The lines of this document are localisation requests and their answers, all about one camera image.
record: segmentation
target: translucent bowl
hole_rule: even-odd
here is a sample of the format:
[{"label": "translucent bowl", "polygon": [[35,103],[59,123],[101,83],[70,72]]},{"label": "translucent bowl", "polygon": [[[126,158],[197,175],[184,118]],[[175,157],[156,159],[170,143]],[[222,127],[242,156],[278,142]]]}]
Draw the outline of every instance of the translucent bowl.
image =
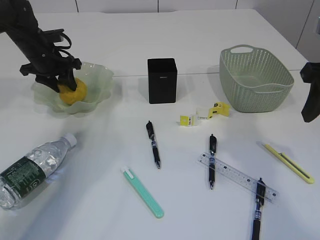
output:
[{"label": "translucent bowl", "polygon": [[34,100],[51,107],[55,112],[66,112],[68,114],[90,112],[96,108],[98,103],[111,96],[113,75],[114,73],[105,66],[82,62],[81,69],[75,70],[74,76],[87,86],[87,95],[83,101],[68,105],[60,99],[59,93],[37,82],[32,86]]}]

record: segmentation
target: black pen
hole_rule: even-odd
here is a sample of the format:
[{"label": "black pen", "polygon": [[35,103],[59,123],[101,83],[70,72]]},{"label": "black pen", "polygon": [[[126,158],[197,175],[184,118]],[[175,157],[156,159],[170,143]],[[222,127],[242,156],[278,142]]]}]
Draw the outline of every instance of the black pen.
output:
[{"label": "black pen", "polygon": [[156,142],[156,135],[155,135],[154,127],[152,126],[152,123],[150,121],[146,124],[146,130],[148,131],[149,139],[151,140],[151,146],[152,146],[155,165],[157,166],[158,169],[160,169],[161,162],[160,162],[159,151],[158,151],[158,146]]},{"label": "black pen", "polygon": [[217,148],[217,139],[211,134],[209,141],[209,150],[210,150],[210,158],[209,158],[209,184],[210,188],[214,189],[215,184],[215,154]]},{"label": "black pen", "polygon": [[266,186],[265,183],[260,180],[257,182],[256,185],[256,195],[255,195],[255,212],[253,218],[253,228],[252,228],[252,240],[259,240],[260,235],[260,224],[261,224],[261,207],[265,204],[265,193],[266,193]]}]

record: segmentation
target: white table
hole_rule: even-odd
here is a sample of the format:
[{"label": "white table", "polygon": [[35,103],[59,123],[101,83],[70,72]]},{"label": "white table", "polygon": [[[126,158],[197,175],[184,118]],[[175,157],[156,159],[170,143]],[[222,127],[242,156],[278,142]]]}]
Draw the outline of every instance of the white table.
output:
[{"label": "white table", "polygon": [[[265,48],[289,70],[306,59],[252,9],[163,13],[44,13],[40,28],[64,28],[71,53],[112,69],[115,76],[146,76],[147,59],[175,58],[179,74],[218,73],[220,52],[239,44]],[[0,35],[0,73],[16,73],[27,63],[20,50]]]},{"label": "white table", "polygon": [[[231,112],[197,127],[178,126],[180,114],[226,101],[218,74],[178,77],[175,104],[150,105],[147,77],[115,77],[110,99],[87,114],[64,115],[33,102],[32,79],[2,79],[14,93],[0,95],[5,169],[33,147],[65,132],[79,144],[47,184],[18,211],[0,211],[1,240],[250,239],[254,194],[216,176],[209,190],[207,169],[196,159],[207,151],[211,133],[217,157],[280,193],[278,205],[263,209],[261,239],[319,239],[320,118],[307,124],[300,111],[309,91],[298,71],[284,103],[269,113]],[[154,164],[146,123],[153,122],[162,169]],[[316,180],[309,185],[257,145],[272,143]],[[121,173],[131,167],[165,211],[156,219]]]}]

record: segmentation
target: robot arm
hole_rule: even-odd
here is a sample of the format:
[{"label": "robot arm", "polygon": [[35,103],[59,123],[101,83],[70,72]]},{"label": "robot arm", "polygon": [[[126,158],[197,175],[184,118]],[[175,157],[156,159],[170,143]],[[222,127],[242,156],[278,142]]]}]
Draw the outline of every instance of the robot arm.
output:
[{"label": "robot arm", "polygon": [[[36,82],[57,93],[58,83],[76,90],[73,69],[81,68],[80,60],[66,51],[71,47],[71,40],[63,31],[42,31],[28,0],[0,0],[0,34],[6,32],[30,61],[21,66],[20,72],[24,76],[35,74]],[[54,44],[61,42],[63,38],[68,41],[69,46]]]}]

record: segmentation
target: lemon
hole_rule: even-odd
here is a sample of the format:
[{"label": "lemon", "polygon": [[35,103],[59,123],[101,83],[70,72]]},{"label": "lemon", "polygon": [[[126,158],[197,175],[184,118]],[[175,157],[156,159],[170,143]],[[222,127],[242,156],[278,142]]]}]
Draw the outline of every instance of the lemon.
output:
[{"label": "lemon", "polygon": [[88,89],[86,84],[83,81],[81,81],[79,78],[75,78],[75,82],[77,85],[75,91],[72,91],[66,85],[58,84],[58,87],[60,90],[60,93],[59,93],[60,99],[68,105],[72,105],[75,102],[82,101],[83,99],[85,99],[87,95]]}]

